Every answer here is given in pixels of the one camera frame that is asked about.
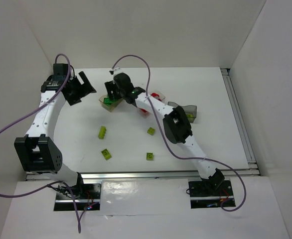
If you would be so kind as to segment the red lego pair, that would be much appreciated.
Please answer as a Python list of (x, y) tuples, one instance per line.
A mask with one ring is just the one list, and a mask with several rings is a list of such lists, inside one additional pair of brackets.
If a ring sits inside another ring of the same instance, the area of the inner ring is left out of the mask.
[(157, 93), (152, 93), (151, 94), (155, 99), (159, 100), (160, 101), (160, 95), (157, 94)]

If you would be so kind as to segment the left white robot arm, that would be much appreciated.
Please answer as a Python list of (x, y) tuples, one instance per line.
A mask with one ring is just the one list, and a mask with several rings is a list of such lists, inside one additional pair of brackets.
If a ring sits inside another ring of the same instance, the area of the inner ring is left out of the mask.
[(62, 181), (72, 190), (75, 198), (84, 196), (89, 188), (80, 173), (63, 163), (60, 149), (54, 143), (54, 132), (61, 109), (81, 102), (88, 94), (95, 93), (84, 72), (76, 76), (72, 66), (55, 63), (53, 73), (41, 86), (39, 112), (25, 136), (14, 141), (14, 147), (24, 171), (45, 174), (54, 181)]

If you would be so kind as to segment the orange transparent container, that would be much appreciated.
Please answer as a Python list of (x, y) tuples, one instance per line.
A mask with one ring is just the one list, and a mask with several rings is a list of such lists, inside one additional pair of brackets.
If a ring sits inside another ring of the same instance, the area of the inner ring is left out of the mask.
[(111, 100), (108, 95), (103, 95), (99, 98), (100, 105), (109, 112), (112, 112), (121, 102), (122, 98), (118, 100)]

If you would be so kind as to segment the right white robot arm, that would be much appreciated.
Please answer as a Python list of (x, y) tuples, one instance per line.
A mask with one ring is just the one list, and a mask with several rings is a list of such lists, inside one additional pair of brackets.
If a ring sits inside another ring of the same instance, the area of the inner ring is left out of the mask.
[(207, 159), (196, 142), (184, 109), (181, 106), (169, 106), (148, 95), (143, 88), (134, 87), (130, 77), (122, 71), (117, 73), (111, 70), (110, 74), (113, 80), (105, 83), (110, 99), (124, 99), (136, 108), (152, 112), (159, 125), (163, 126), (164, 139), (183, 149), (188, 160), (192, 160), (197, 168), (206, 190), (211, 193), (216, 191), (225, 177), (220, 169)]

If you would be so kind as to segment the grey transparent container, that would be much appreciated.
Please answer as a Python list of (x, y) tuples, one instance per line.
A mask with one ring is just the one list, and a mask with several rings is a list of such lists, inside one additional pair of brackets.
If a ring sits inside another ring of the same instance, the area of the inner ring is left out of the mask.
[(196, 117), (197, 117), (197, 106), (195, 105), (186, 105), (186, 106), (181, 106), (185, 114), (192, 114), (194, 117), (193, 118), (188, 118), (190, 123), (194, 123)]

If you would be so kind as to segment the dark green lego attached red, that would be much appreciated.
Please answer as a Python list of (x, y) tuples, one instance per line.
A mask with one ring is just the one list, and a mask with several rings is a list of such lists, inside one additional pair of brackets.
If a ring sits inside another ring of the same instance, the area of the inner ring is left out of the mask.
[(111, 100), (110, 98), (104, 98), (104, 99), (103, 99), (103, 103), (106, 104), (106, 105), (111, 105), (111, 104), (113, 104), (114, 102), (116, 102), (116, 101)]

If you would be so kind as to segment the lime lego long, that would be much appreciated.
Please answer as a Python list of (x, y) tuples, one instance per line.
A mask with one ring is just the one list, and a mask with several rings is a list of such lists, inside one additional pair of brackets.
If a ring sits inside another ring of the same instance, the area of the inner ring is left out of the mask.
[(106, 127), (105, 126), (101, 126), (99, 133), (98, 133), (98, 139), (104, 139), (105, 135), (106, 135)]

